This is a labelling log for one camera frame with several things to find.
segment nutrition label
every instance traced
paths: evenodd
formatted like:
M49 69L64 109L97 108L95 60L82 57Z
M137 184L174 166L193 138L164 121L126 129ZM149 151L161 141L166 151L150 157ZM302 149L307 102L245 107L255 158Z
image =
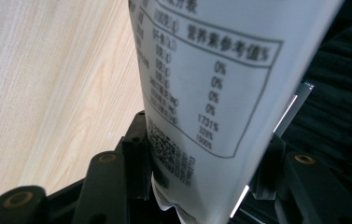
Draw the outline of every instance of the nutrition label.
M282 41L200 21L193 0L145 0L139 7L131 3L130 10L137 15L134 38L146 109L207 153L234 157ZM229 119L234 114L238 120Z

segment wooden surface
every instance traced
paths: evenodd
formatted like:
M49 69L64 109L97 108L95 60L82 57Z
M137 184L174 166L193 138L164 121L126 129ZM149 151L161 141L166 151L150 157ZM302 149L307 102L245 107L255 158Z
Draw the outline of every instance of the wooden surface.
M126 0L0 0L0 195L79 180L142 109Z

